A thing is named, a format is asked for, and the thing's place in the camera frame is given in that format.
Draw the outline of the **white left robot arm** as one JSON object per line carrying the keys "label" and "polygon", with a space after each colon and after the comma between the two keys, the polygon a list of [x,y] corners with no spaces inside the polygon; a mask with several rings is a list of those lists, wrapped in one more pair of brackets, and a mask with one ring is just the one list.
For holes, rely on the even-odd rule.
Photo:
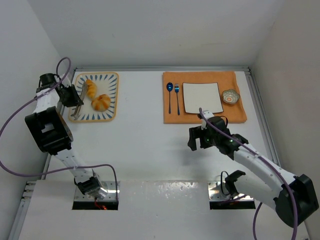
{"label": "white left robot arm", "polygon": [[38,148],[59,159],[73,175],[74,184],[83,195],[103,200],[108,190],[92,167],[83,166],[80,157],[72,149],[73,135],[58,110],[58,104],[74,107],[78,116],[88,86],[84,84],[77,93],[73,84],[59,83],[57,74],[46,73],[40,76],[40,86],[36,90],[36,108],[25,117],[25,123]]}

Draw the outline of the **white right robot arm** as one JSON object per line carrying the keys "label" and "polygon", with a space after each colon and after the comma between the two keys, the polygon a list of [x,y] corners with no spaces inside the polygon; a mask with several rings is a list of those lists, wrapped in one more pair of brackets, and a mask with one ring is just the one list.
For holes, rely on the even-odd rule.
{"label": "white right robot arm", "polygon": [[236,170],[225,178],[225,188],[231,196],[245,194],[273,209],[289,227],[299,225],[319,209],[312,180],[297,176],[259,154],[240,134],[232,134],[219,116],[202,116],[202,125],[189,129],[188,147],[216,147],[223,155],[245,166],[255,177]]}

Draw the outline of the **orange croissant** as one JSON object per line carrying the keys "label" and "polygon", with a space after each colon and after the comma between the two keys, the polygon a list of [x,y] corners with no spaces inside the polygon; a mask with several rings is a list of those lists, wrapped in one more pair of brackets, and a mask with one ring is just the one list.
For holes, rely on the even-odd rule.
{"label": "orange croissant", "polygon": [[93,100],[96,95],[97,95],[97,85],[90,79],[87,79],[85,81],[86,85],[87,85],[87,92],[86,92],[86,96],[90,99]]}

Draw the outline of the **round golden bread roll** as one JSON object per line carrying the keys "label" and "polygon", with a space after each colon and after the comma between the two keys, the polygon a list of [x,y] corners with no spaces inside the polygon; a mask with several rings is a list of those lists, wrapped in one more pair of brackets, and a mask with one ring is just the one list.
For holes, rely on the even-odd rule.
{"label": "round golden bread roll", "polygon": [[111,105],[111,98],[107,94],[102,94],[91,101],[91,106],[95,111],[104,112]]}

